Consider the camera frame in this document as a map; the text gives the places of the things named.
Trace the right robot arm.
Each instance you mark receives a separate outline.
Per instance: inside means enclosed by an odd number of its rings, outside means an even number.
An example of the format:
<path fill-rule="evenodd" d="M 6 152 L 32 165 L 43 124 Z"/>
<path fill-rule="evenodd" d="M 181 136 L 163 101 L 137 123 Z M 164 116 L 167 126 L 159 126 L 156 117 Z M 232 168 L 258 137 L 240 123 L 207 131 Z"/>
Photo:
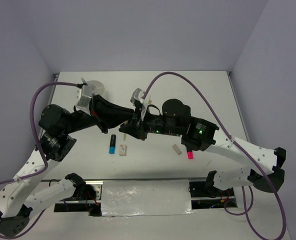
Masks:
<path fill-rule="evenodd" d="M 211 196 L 243 186 L 272 193 L 278 191 L 285 181 L 285 171 L 282 169 L 286 160 L 285 149 L 268 149 L 227 136 L 215 123 L 193 117 L 191 108 L 178 99 L 164 102 L 158 115 L 149 111 L 142 115 L 137 107 L 131 120 L 122 124 L 119 131 L 142 141 L 148 134 L 180 137 L 188 154 L 193 151 L 214 153 L 242 164 L 236 170 L 213 170 L 208 173 L 205 190 Z"/>

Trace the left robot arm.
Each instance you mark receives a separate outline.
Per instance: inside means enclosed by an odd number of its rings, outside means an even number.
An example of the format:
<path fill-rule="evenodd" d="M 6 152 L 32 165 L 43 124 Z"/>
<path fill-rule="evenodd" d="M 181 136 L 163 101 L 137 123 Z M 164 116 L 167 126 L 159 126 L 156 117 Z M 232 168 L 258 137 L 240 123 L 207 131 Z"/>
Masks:
<path fill-rule="evenodd" d="M 2 182 L 0 191 L 0 238 L 12 240 L 25 234 L 30 220 L 46 208 L 67 198 L 79 200 L 94 197 L 96 191 L 76 173 L 39 192 L 34 192 L 41 180 L 64 160 L 77 142 L 71 133 L 93 126 L 106 134 L 129 120 L 134 110 L 108 102 L 100 95 L 90 99 L 87 112 L 69 112 L 50 104 L 44 108 L 38 125 L 44 130 L 35 150 L 17 174 Z"/>

